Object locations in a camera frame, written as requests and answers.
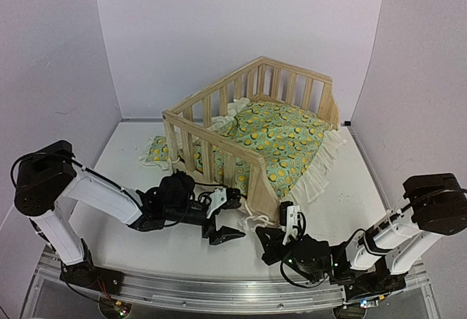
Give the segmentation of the wooden pet bed frame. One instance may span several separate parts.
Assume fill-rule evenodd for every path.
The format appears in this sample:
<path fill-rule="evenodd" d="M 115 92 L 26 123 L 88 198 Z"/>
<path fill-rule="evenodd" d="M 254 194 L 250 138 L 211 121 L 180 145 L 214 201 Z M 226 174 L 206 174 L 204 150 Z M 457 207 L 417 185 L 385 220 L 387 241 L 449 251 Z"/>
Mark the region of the wooden pet bed frame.
<path fill-rule="evenodd" d="M 333 81 L 260 57 L 163 112 L 170 168 L 245 193 L 244 209 L 268 224 L 279 204 L 321 195 L 345 141 Z"/>

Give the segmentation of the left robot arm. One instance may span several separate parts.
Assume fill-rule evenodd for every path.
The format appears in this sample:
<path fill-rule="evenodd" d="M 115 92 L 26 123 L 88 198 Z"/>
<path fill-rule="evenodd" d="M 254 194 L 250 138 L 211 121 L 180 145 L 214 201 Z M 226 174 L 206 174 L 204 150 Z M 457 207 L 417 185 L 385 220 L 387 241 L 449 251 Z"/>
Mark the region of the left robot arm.
<path fill-rule="evenodd" d="M 163 177 L 158 186 L 147 191 L 126 188 L 78 162 L 72 144 L 65 140 L 17 158 L 10 179 L 15 188 L 15 209 L 58 254 L 61 280 L 82 288 L 119 285 L 123 274 L 94 264 L 87 242 L 70 222 L 78 204 L 86 204 L 138 232 L 184 223 L 201 227 L 201 236 L 210 245 L 245 235 L 238 229 L 216 225 L 221 210 L 240 208 L 239 189 L 208 184 L 206 191 L 196 193 L 198 182 L 180 171 Z"/>

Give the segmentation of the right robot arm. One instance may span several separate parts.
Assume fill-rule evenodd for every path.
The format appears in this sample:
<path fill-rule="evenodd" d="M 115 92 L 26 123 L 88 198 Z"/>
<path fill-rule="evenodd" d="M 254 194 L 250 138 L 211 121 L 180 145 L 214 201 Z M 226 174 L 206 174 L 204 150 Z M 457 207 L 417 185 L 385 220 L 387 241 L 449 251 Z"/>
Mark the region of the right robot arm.
<path fill-rule="evenodd" d="M 257 227 L 263 262 L 289 267 L 312 289 L 328 281 L 346 301 L 369 300 L 405 288 L 414 262 L 445 236 L 466 229 L 466 189 L 452 173 L 418 175 L 403 187 L 407 205 L 348 240 L 331 246 L 306 234 L 306 218 L 291 201 L 279 207 L 279 227 Z"/>

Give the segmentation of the small lemon print pillow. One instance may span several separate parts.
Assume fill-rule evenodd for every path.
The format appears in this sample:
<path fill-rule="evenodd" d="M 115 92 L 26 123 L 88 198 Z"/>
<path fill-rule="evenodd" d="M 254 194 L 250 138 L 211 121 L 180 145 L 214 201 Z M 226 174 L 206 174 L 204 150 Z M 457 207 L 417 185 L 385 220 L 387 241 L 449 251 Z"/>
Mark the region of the small lemon print pillow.
<path fill-rule="evenodd" d="M 143 166 L 157 166 L 162 170 L 169 169 L 169 148 L 165 136 L 153 136 L 139 156 Z"/>

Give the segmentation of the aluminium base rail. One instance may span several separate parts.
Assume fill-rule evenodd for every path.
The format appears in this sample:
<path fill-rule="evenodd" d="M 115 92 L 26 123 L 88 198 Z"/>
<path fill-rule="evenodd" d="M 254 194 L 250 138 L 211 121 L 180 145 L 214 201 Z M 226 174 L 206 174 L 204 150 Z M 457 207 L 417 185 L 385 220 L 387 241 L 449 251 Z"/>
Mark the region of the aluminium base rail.
<path fill-rule="evenodd" d="M 282 315 L 316 312 L 359 304 L 344 287 L 323 283 L 309 290 L 294 287 L 282 278 L 275 280 L 184 280 L 141 272 L 112 278 L 106 291 L 66 284 L 61 279 L 61 261 L 45 248 L 34 272 L 20 316 L 32 318 L 42 307 L 71 307 L 90 303 L 92 296 L 113 298 L 127 304 L 182 312 L 216 315 Z"/>

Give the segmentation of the lemon print bed cushion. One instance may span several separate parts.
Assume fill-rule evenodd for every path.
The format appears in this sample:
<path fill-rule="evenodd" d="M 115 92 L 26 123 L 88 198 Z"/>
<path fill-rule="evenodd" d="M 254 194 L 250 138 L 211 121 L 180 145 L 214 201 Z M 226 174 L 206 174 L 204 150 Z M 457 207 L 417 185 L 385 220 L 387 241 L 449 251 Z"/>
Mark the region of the lemon print bed cushion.
<path fill-rule="evenodd" d="M 328 185 L 328 171 L 345 141 L 316 114 L 289 104 L 252 102 L 228 104 L 228 114 L 212 118 L 210 131 L 253 150 L 265 158 L 266 179 L 277 204 L 312 203 Z"/>

